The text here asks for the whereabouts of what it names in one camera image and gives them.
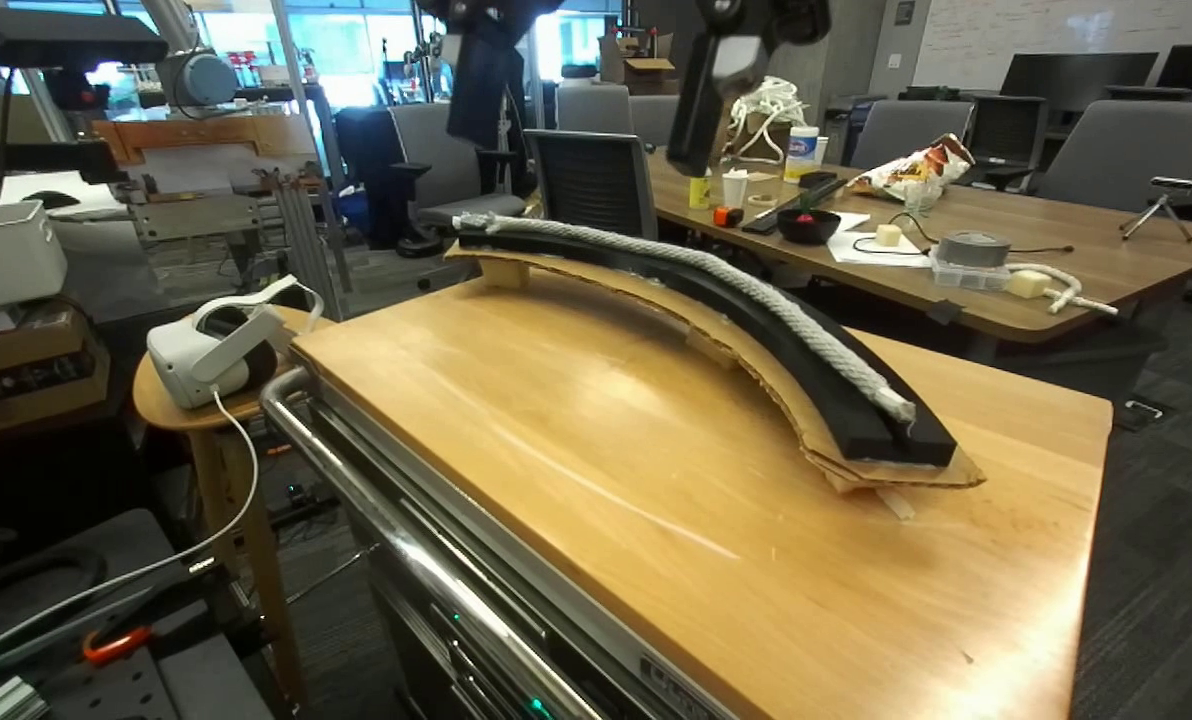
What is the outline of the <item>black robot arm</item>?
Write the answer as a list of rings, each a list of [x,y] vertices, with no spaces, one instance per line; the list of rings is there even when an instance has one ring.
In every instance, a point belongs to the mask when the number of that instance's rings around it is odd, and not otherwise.
[[[724,106],[748,93],[781,45],[816,45],[830,33],[828,0],[696,0],[703,33],[690,41],[665,160],[700,174],[714,160]]]

